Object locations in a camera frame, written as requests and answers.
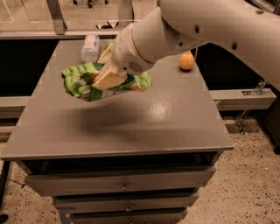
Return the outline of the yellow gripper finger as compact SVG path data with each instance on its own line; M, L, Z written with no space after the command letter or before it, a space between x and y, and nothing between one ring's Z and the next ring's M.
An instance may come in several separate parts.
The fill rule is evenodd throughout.
M105 49L102 52L100 58L97 60L98 63L106 64L107 62L109 62L111 60L112 46L113 46L113 44L110 43L105 47Z
M105 65L91 83L93 88L107 90L124 83L127 73L114 65Z

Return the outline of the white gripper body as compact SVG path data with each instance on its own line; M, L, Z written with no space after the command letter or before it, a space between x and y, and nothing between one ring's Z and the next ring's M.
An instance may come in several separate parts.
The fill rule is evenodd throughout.
M133 28L134 24L131 23L117 34L111 59L127 74L139 75L151 69L153 63L144 59L138 52L132 38Z

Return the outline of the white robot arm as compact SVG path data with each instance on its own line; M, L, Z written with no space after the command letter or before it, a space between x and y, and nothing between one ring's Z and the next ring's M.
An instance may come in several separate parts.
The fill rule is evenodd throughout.
M101 56L122 75L139 75L170 55L212 43L280 90L280 16L244 0L159 0L159 6L116 36Z

